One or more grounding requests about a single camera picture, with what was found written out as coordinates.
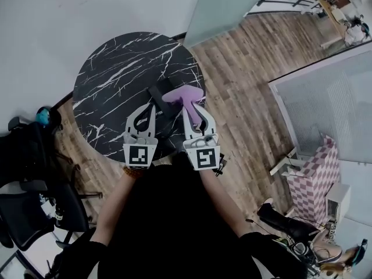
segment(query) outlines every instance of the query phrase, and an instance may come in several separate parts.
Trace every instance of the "office chair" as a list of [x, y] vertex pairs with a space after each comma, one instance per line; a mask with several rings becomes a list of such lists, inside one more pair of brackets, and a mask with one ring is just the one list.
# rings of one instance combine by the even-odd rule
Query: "office chair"
[[[11, 122], [10, 134], [0, 137], [3, 151], [0, 159], [4, 159], [0, 187], [19, 182], [21, 193], [0, 194], [0, 242], [8, 248], [14, 242], [25, 251], [39, 237], [53, 231], [54, 226], [67, 231], [87, 231], [89, 219], [81, 198], [101, 198], [102, 193], [88, 196], [77, 193], [74, 180], [79, 166], [74, 166], [69, 181], [57, 160], [49, 131], [43, 131], [36, 122], [22, 124], [19, 119]], [[60, 217], [63, 217], [61, 220], [45, 215], [40, 194], [56, 204]]]

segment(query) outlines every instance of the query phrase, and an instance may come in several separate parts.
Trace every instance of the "pink and white checkered pattern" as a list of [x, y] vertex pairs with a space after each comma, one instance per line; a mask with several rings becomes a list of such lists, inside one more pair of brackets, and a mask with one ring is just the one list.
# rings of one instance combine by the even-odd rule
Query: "pink and white checkered pattern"
[[326, 194], [333, 183], [340, 181], [336, 143], [329, 136], [322, 136], [323, 146], [317, 148], [301, 171], [289, 169], [287, 176], [296, 214], [320, 224], [328, 221]]

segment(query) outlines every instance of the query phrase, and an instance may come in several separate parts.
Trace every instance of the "blue object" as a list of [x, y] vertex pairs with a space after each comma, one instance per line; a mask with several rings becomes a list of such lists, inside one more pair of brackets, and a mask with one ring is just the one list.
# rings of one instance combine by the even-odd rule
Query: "blue object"
[[362, 26], [364, 27], [367, 36], [371, 36], [369, 26], [366, 23], [363, 23]]
[[368, 245], [368, 240], [363, 239], [362, 244], [359, 247], [358, 252], [355, 254], [355, 257], [353, 259], [353, 262], [352, 262], [353, 266], [356, 266], [364, 258], [364, 254], [367, 251], [367, 245]]
[[43, 108], [40, 112], [36, 114], [36, 122], [45, 126], [48, 126], [51, 122], [51, 115], [49, 114], [49, 110]]

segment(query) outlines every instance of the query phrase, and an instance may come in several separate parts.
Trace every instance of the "round table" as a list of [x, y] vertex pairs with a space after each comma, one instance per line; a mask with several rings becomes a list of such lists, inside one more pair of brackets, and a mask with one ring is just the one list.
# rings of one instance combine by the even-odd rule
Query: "round table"
[[[168, 77], [174, 88], [202, 88], [198, 63], [179, 42], [156, 33], [134, 32], [115, 37], [85, 61], [75, 82], [73, 110], [85, 140], [99, 153], [125, 162], [123, 133], [127, 118], [151, 101], [148, 88]], [[203, 98], [198, 103], [204, 105]], [[182, 115], [169, 120], [157, 108], [158, 148], [153, 160], [179, 149], [185, 140]]]

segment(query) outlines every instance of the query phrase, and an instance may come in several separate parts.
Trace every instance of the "bracelet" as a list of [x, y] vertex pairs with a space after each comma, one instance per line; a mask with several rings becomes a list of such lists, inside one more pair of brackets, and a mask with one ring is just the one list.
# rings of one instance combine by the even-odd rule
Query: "bracelet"
[[133, 170], [129, 169], [127, 166], [124, 166], [123, 170], [128, 176], [134, 179], [141, 178], [144, 175], [144, 170]]

